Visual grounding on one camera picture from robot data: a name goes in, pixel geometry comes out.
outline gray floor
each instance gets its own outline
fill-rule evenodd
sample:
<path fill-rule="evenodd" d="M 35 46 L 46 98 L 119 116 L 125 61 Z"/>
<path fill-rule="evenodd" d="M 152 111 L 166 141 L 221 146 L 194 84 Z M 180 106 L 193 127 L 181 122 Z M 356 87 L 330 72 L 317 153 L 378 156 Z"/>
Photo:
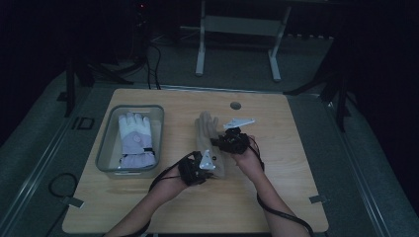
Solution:
<path fill-rule="evenodd" d="M 163 89 L 281 93 L 308 82 L 331 43 L 285 38 L 278 56 L 284 80 L 277 83 L 271 79 L 266 44 L 260 41 L 251 48 L 249 42 L 233 45 L 211 40 L 205 74 L 196 77 L 197 39 L 186 36 L 177 45 L 165 38 L 155 41 L 162 53 L 158 76 Z M 156 51 L 151 49 L 149 57 L 155 65 Z M 135 82 L 130 87 L 144 88 L 145 75 L 141 70 L 126 78 Z M 52 81 L 0 149 L 2 236 L 71 236 L 60 227 L 65 205 L 49 192 L 48 185 L 62 173 L 80 177 L 112 93 L 121 85 L 98 81 L 93 88 L 77 87 L 77 107 L 70 118 L 63 117 L 65 103 L 56 100 L 64 85 L 63 75 Z M 328 198 L 324 204 L 330 225 L 327 236 L 418 236 L 417 215 L 368 124 L 348 103 L 347 131 L 340 132 L 333 108 L 316 97 L 321 88 L 289 97 L 289 101 L 316 185 Z M 77 118 L 93 119 L 93 128 L 77 129 L 73 125 Z M 53 187 L 68 194 L 73 190 L 70 182 L 62 177 Z"/>

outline white glove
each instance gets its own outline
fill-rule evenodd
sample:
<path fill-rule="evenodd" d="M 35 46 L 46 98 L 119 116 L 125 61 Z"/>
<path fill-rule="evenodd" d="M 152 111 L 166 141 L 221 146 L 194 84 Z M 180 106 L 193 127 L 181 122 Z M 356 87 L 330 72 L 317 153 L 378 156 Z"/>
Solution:
<path fill-rule="evenodd" d="M 123 144 L 121 168 L 143 168 L 156 163 L 151 142 L 151 125 L 148 117 L 128 112 L 119 117 Z"/>

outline metal frame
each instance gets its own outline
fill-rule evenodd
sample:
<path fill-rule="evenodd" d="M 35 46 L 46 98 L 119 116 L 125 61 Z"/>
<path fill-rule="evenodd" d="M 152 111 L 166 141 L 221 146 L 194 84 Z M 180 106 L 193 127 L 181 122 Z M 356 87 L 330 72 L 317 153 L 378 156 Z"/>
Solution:
<path fill-rule="evenodd" d="M 292 7 L 287 7 L 281 21 L 230 18 L 206 15 L 206 0 L 201 1 L 201 27 L 200 27 L 200 48 L 198 50 L 197 76 L 204 75 L 204 63 L 206 59 L 206 32 L 221 32 L 247 34 L 256 36 L 275 37 L 274 46 L 268 50 L 269 62 L 273 80 L 281 81 L 280 69 L 277 61 L 278 48 L 284 35 L 288 18 Z"/>

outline table surface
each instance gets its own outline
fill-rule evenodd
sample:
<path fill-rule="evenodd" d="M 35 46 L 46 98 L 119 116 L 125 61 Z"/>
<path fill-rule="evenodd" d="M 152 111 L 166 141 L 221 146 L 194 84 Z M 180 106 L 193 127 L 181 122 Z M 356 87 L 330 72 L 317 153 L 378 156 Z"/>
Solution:
<path fill-rule="evenodd" d="M 230 103 L 241 104 L 233 110 Z M 253 134 L 266 174 L 294 213 L 315 232 L 328 222 L 318 195 L 287 98 L 279 94 L 241 92 L 118 89 L 112 97 L 88 157 L 75 197 L 82 208 L 70 206 L 62 228 L 67 233 L 104 233 L 117 224 L 148 191 L 153 179 L 110 179 L 95 165 L 110 111 L 119 105 L 159 105 L 164 126 L 158 169 L 171 166 L 196 150 L 194 122 L 202 111 L 219 118 L 218 131 L 232 119 L 255 119 L 242 127 Z M 269 232 L 253 185 L 232 159 L 225 159 L 225 178 L 210 179 L 184 190 L 153 215 L 150 233 Z"/>

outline dark background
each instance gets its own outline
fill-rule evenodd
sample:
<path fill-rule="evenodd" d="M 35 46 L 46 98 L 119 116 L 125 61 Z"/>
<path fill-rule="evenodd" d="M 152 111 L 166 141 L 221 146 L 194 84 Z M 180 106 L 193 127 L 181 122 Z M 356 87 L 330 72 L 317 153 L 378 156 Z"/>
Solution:
<path fill-rule="evenodd" d="M 176 41 L 179 26 L 199 25 L 200 1 L 141 1 L 143 16 Z M 2 1 L 0 4 L 1 137 L 19 125 L 74 52 L 98 62 L 124 58 L 138 1 Z M 237 14 L 251 1 L 242 1 Z M 294 4 L 287 33 L 335 38 L 329 70 L 350 68 L 349 88 L 416 212 L 419 171 L 419 4 L 413 0 Z M 225 9 L 217 5 L 210 9 Z M 253 17 L 276 18 L 269 4 Z"/>

